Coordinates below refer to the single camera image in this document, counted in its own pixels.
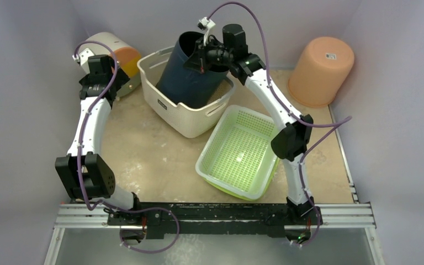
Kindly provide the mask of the dark navy round bin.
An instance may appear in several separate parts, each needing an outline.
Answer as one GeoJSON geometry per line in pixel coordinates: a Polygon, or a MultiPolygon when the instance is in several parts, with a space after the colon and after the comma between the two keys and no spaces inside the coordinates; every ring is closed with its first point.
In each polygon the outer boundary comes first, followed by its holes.
{"type": "Polygon", "coordinates": [[[202,38],[203,34],[196,31],[182,33],[156,84],[156,88],[174,104],[183,103],[193,109],[204,107],[229,72],[225,66],[213,66],[204,74],[184,68],[195,42],[202,38]]]}

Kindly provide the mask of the cream perforated laundry basket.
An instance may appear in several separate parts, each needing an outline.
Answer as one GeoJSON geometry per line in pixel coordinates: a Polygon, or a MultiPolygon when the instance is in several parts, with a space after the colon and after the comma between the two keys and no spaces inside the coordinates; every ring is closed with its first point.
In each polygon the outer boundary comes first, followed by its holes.
{"type": "Polygon", "coordinates": [[[151,53],[137,62],[142,91],[146,103],[171,127],[186,138],[195,138],[205,133],[220,120],[228,102],[236,90],[233,80],[226,77],[207,105],[193,109],[183,103],[174,104],[164,96],[156,84],[167,65],[173,47],[151,53]]]}

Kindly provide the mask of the white perforated strainer basket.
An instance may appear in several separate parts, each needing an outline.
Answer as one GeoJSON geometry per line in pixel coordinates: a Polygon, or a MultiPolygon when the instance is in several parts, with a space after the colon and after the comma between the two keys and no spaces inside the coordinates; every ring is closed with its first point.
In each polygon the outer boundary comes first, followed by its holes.
{"type": "Polygon", "coordinates": [[[278,130],[271,117],[238,105],[226,108],[205,144],[196,164],[206,173],[217,158],[241,160],[242,158],[276,157],[271,140],[278,130]]]}

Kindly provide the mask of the orange plastic bucket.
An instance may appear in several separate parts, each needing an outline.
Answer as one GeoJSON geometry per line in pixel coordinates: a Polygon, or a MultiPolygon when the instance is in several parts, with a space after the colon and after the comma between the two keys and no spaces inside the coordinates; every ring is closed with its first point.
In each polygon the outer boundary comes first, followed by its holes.
{"type": "Polygon", "coordinates": [[[290,95],[312,108],[329,105],[354,65],[355,55],[344,41],[330,36],[311,40],[288,81],[290,95]]]}

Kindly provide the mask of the lime green basin tray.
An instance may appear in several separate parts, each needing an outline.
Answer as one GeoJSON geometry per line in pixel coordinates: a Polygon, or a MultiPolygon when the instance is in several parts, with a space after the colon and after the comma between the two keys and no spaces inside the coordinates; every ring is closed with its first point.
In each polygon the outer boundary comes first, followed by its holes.
{"type": "Polygon", "coordinates": [[[279,160],[271,158],[242,158],[228,160],[217,158],[210,169],[198,174],[213,187],[233,197],[255,201],[260,199],[273,179],[279,160]]]}

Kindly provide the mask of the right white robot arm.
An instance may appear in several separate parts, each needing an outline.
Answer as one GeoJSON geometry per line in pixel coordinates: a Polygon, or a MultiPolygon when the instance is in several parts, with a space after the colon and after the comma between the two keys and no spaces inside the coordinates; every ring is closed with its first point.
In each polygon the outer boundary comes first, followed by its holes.
{"type": "Polygon", "coordinates": [[[319,217],[308,185],[304,159],[314,121],[295,109],[271,79],[261,58],[249,52],[246,33],[239,24],[228,24],[222,29],[222,40],[200,34],[192,41],[192,53],[184,68],[200,74],[214,66],[227,67],[237,80],[249,89],[270,114],[278,133],[271,141],[274,154],[282,160],[288,183],[288,218],[296,225],[310,214],[319,217]]]}

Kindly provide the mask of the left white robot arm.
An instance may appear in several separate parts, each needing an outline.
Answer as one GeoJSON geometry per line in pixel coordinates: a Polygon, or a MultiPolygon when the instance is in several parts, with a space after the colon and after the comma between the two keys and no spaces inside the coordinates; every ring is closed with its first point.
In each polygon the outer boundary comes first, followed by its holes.
{"type": "Polygon", "coordinates": [[[129,81],[109,55],[93,55],[86,61],[89,73],[80,81],[81,113],[75,138],[55,169],[72,199],[101,200],[122,209],[121,219],[130,226],[142,220],[138,197],[119,187],[115,175],[100,155],[102,136],[117,91],[129,81]]]}

